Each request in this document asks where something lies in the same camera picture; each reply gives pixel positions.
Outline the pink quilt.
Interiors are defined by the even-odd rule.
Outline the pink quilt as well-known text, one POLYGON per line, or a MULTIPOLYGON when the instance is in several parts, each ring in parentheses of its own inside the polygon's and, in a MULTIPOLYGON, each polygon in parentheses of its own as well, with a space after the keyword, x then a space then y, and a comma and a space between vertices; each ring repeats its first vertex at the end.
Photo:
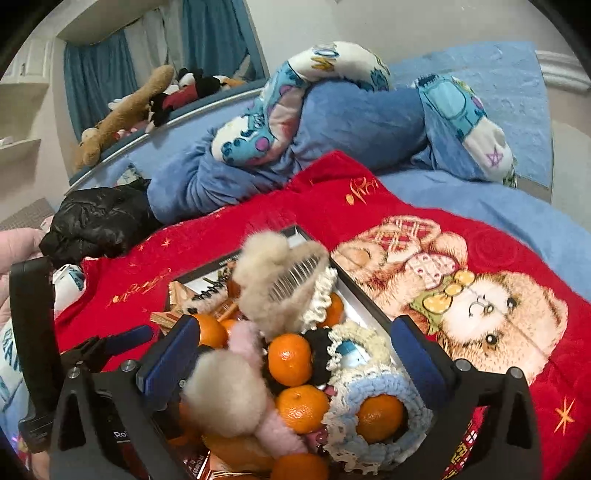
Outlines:
POLYGON ((39 244, 45 233, 40 229, 17 228, 0 233, 0 325, 10 318, 9 274, 13 264, 41 255, 39 244))

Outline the blue fleece blanket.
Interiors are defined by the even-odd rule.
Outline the blue fleece blanket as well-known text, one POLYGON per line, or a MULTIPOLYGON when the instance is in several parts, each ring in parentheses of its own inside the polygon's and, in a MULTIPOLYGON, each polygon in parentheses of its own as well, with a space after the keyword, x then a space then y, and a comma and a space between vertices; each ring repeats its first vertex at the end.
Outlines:
POLYGON ((174 224, 279 189, 334 151, 371 171, 408 163, 516 183, 504 131, 464 81, 431 74, 397 87, 377 55, 335 41, 285 60, 252 105, 152 176, 147 200, 174 224))

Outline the black puffer jacket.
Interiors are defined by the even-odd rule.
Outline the black puffer jacket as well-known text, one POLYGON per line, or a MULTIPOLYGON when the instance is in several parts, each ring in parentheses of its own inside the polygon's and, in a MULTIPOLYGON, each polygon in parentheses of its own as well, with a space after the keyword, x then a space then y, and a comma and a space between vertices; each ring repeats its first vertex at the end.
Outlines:
POLYGON ((161 227, 147 199, 149 182, 73 191, 53 216, 39 244, 53 266, 78 264, 83 259, 114 258, 161 227))

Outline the blue white crochet scrunchie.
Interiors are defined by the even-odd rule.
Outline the blue white crochet scrunchie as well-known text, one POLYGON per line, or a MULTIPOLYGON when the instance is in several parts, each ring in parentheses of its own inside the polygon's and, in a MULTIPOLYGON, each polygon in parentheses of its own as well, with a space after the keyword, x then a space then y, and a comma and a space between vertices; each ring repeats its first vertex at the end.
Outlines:
POLYGON ((404 462, 426 438, 433 413, 412 382, 390 365, 342 371, 322 418, 324 449, 348 472, 377 474, 404 462))

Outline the long brown plush toy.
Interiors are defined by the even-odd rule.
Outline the long brown plush toy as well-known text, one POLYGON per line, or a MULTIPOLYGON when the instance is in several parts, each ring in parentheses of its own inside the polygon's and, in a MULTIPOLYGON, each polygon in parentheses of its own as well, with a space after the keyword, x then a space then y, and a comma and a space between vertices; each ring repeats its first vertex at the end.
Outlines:
POLYGON ((138 90, 124 98, 114 110, 91 128, 89 134, 83 134, 76 154, 76 170, 95 166, 101 153, 116 142, 115 134, 120 130, 129 130, 139 123, 149 110, 149 100, 163 93, 173 77, 172 65, 155 68, 138 90))

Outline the pink white fluffy hair claw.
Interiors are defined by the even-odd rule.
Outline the pink white fluffy hair claw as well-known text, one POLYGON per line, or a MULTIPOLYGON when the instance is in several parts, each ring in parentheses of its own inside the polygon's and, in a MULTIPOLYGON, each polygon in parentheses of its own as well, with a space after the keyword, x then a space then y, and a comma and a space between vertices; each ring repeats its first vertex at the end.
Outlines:
POLYGON ((181 390, 187 416, 205 433, 252 436, 273 458, 307 453, 304 440, 277 412, 262 369, 259 326, 239 321, 228 347, 198 356, 181 390))

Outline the mandarin in box front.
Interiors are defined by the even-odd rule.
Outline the mandarin in box front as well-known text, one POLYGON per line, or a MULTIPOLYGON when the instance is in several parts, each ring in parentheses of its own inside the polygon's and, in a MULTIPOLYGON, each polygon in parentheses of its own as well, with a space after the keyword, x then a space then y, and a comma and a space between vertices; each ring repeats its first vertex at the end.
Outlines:
POLYGON ((290 387, 276 397, 276 410, 287 427, 307 435, 322 428, 322 418, 329 410, 329 397, 311 385, 290 387))

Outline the mickey mouse plush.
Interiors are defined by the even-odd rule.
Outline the mickey mouse plush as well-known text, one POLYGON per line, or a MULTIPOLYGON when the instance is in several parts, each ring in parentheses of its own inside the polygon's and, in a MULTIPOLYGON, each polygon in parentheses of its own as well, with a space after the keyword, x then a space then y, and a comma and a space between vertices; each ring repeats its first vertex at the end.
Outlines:
POLYGON ((190 71, 183 68, 177 75, 177 81, 176 91, 160 93, 150 99, 147 132, 165 124, 174 110, 221 90, 221 81, 214 76, 205 76, 202 69, 190 71))

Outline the red bear print blanket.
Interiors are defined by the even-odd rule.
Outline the red bear print blanket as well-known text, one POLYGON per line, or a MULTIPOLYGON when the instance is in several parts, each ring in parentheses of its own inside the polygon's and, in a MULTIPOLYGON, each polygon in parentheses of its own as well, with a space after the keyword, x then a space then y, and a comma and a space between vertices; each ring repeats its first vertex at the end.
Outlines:
POLYGON ((287 187, 166 227, 128 254, 82 264, 87 289, 56 321, 59 346, 145 323, 167 283, 238 248, 249 234, 304 229, 332 252, 353 282, 389 317, 410 315, 453 358, 485 371, 518 366, 538 419, 543 475, 557 479, 589 459, 590 302, 566 284, 589 267, 565 228, 541 216, 541 237, 567 249, 556 269, 490 222, 455 216, 390 192, 341 153, 325 156, 287 187))

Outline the lone mandarin on blanket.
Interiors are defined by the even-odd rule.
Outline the lone mandarin on blanket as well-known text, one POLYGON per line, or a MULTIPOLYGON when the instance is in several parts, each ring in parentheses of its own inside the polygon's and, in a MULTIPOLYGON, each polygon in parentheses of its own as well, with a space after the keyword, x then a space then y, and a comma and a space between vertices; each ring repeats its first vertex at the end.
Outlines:
POLYGON ((393 437, 403 425, 406 407, 396 396, 381 394, 369 397, 356 412, 356 433, 369 444, 393 437))

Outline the beige fluffy hair claw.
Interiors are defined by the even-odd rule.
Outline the beige fluffy hair claw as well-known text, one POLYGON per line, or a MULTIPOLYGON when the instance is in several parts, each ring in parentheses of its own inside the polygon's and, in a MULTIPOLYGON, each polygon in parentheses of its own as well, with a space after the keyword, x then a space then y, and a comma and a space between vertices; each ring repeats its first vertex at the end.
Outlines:
POLYGON ((238 308, 256 323, 266 341, 298 333, 310 306, 315 282, 329 266, 329 252, 315 241, 291 247, 270 230, 250 235, 242 245, 231 279, 238 284, 238 308))

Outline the black shallow box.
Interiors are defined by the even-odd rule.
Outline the black shallow box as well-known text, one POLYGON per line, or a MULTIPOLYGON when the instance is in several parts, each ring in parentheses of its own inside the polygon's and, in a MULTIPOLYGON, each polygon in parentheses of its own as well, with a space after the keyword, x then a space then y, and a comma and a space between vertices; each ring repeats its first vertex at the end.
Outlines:
MULTIPOLYGON (((345 281, 345 273, 339 270, 334 262, 329 261, 329 266, 315 282, 315 293, 310 306, 301 316, 304 320, 301 332, 322 331, 327 338, 328 345, 322 351, 329 358, 322 364, 325 366, 325 371, 329 372, 328 382, 346 369, 384 364, 399 370, 414 385, 394 351, 390 335, 393 322, 386 320, 382 312, 370 305, 370 302, 363 298, 359 288, 348 286, 345 281)), ((455 388, 450 401, 439 411, 450 404, 460 382, 459 371, 453 361, 452 366, 455 372, 455 388)), ((430 433, 438 431, 435 415, 439 411, 431 411, 432 424, 423 442, 430 433)), ((421 449, 422 443, 413 454, 421 449)), ((403 463, 388 470, 381 470, 379 473, 398 470, 403 463)))

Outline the large front mandarin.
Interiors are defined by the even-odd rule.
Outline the large front mandarin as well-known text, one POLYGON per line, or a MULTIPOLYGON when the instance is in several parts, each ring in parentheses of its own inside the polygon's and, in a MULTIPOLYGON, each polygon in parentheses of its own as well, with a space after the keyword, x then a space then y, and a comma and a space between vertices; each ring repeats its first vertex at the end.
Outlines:
POLYGON ((267 364, 271 377, 281 385, 304 385, 312 375, 311 346, 300 334, 277 336, 267 349, 267 364))

